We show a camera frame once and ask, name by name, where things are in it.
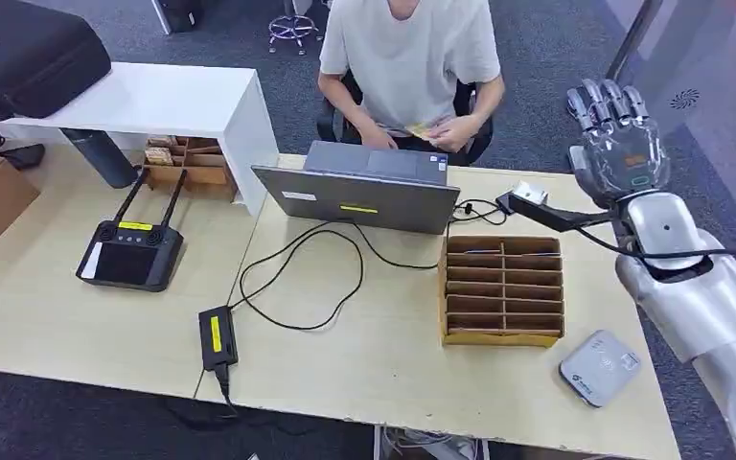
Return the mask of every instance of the power adapter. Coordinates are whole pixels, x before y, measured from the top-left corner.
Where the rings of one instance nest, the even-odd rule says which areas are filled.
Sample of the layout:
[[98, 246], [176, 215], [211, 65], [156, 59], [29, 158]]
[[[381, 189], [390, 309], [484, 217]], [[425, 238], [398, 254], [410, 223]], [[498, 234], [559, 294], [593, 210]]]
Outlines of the power adapter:
[[230, 366], [239, 362], [239, 352], [230, 308], [216, 307], [199, 313], [198, 331], [204, 370], [216, 373], [221, 395], [235, 417], [238, 413], [230, 402]]

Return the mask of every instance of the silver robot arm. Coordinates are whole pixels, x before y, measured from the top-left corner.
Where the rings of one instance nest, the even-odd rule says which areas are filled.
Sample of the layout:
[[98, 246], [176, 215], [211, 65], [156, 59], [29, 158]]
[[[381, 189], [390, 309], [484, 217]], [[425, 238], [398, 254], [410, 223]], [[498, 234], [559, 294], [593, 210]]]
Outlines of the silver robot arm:
[[583, 130], [583, 145], [569, 153], [577, 182], [606, 212], [554, 210], [517, 191], [510, 207], [559, 231], [613, 224], [619, 280], [678, 359], [695, 367], [736, 448], [736, 259], [696, 226], [680, 197], [662, 191], [669, 160], [638, 91], [611, 80], [602, 88], [606, 96], [584, 80], [567, 96]]

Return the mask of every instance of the stool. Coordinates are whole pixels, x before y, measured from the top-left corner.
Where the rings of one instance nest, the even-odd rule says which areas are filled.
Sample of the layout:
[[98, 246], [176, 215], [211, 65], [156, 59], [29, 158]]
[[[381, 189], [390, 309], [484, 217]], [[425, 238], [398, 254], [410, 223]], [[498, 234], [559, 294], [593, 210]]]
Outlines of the stool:
[[[277, 51], [275, 40], [294, 40], [300, 48], [297, 54], [304, 56], [306, 49], [303, 48], [303, 38], [312, 33], [317, 34], [320, 30], [310, 18], [295, 14], [291, 0], [284, 0], [284, 9], [286, 14], [278, 16], [269, 23], [269, 53]], [[317, 36], [317, 41], [322, 39], [322, 35]]]

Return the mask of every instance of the cardboard organizer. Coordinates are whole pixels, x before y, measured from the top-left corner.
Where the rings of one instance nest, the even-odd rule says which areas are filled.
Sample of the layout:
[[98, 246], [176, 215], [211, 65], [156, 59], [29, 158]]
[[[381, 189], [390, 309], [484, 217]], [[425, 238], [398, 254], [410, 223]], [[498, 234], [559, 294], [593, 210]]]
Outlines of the cardboard organizer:
[[450, 237], [439, 280], [444, 344], [550, 347], [564, 335], [556, 239]]
[[235, 199], [238, 186], [216, 139], [167, 137], [172, 140], [170, 142], [154, 138], [148, 140], [149, 147], [167, 148], [172, 158], [172, 165], [152, 164], [146, 158], [143, 167], [149, 170], [147, 183], [151, 188], [160, 184], [176, 183], [184, 169], [188, 172], [185, 180], [186, 189], [216, 189], [229, 195], [230, 201]]

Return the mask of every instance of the chair base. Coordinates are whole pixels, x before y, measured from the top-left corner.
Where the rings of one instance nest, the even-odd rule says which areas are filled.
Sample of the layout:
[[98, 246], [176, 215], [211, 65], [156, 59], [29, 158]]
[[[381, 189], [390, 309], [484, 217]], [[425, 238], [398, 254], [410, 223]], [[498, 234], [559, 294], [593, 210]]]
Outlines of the chair base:
[[[314, 21], [306, 16], [279, 16], [269, 23], [269, 53], [278, 51], [275, 48], [276, 40], [293, 40], [299, 48], [297, 54], [304, 56], [306, 49], [303, 47], [303, 38], [319, 32]], [[322, 39], [322, 35], [317, 36], [317, 41]]]

